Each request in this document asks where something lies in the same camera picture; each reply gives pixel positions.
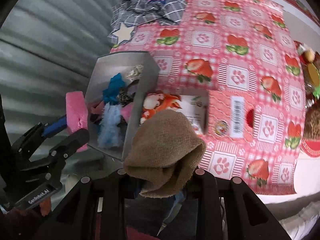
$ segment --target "gray box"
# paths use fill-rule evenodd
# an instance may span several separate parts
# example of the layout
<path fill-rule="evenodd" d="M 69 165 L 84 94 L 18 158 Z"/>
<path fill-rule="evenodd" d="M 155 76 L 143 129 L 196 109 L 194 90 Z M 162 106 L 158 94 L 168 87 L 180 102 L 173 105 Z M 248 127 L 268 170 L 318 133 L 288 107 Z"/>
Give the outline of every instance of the gray box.
<path fill-rule="evenodd" d="M 98 58 L 84 97 L 86 103 L 102 100 L 102 91 L 108 87 L 110 79 L 118 73 L 121 73 L 125 81 L 126 73 L 138 64 L 143 65 L 144 68 L 138 90 L 134 97 L 134 105 L 125 134 L 123 148 L 103 149 L 98 147 L 97 125 L 91 123 L 90 116 L 88 117 L 88 130 L 90 133 L 88 145 L 120 161 L 124 161 L 131 151 L 132 139 L 140 124 L 143 100 L 150 90 L 156 88 L 160 71 L 158 64 L 147 51 L 115 52 Z"/>

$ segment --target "red fabric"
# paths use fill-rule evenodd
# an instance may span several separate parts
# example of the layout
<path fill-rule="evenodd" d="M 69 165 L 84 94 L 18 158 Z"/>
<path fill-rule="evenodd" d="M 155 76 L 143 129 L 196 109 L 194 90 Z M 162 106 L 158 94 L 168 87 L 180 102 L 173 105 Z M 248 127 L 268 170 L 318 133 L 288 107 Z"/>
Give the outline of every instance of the red fabric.
<path fill-rule="evenodd" d="M 159 240 L 159 238 L 145 235 L 144 233 L 140 233 L 134 228 L 130 227 L 127 227 L 127 236 L 128 240 Z"/>
<path fill-rule="evenodd" d="M 101 213 L 97 214 L 96 217 L 96 232 L 94 240 L 100 240 L 100 224 L 101 224 Z M 144 233 L 138 232 L 134 228 L 127 227 L 128 240 L 159 240 L 153 236 L 148 236 Z"/>

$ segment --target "corrugated metal wall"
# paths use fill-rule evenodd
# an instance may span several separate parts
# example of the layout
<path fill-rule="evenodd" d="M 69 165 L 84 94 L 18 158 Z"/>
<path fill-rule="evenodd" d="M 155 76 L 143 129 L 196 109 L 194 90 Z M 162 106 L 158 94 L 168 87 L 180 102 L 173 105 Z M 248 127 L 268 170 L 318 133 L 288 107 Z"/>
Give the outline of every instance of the corrugated metal wall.
<path fill-rule="evenodd" d="M 85 92 L 97 58 L 110 51 L 112 6 L 121 0 L 19 0 L 0 29 L 0 93 L 11 142 L 65 114 L 65 93 Z M 33 159 L 66 136 L 46 141 Z M 97 169 L 94 150 L 72 156 L 62 176 Z M 52 201 L 61 198 L 58 194 Z"/>

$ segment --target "burlap cloth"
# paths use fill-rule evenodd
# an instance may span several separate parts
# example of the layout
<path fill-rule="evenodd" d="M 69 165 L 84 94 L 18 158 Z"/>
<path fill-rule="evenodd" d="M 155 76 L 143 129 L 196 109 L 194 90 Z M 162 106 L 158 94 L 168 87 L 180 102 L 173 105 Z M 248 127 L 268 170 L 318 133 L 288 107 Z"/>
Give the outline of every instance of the burlap cloth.
<path fill-rule="evenodd" d="M 204 152 L 205 142 L 190 121 L 182 113 L 163 110 L 139 127 L 124 169 L 146 180 L 142 196 L 169 197 L 184 187 Z"/>

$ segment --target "star-shaped object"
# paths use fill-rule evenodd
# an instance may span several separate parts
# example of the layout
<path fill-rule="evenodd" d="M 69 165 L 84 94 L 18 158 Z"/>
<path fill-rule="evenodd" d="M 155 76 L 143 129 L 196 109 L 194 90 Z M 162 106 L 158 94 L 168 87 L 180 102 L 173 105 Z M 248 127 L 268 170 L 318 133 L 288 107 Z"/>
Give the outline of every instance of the star-shaped object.
<path fill-rule="evenodd" d="M 135 26 L 127 27 L 124 23 L 120 24 L 119 30 L 112 33 L 114 36 L 118 37 L 118 43 L 120 44 L 122 41 L 131 40 L 131 33 L 133 32 Z"/>

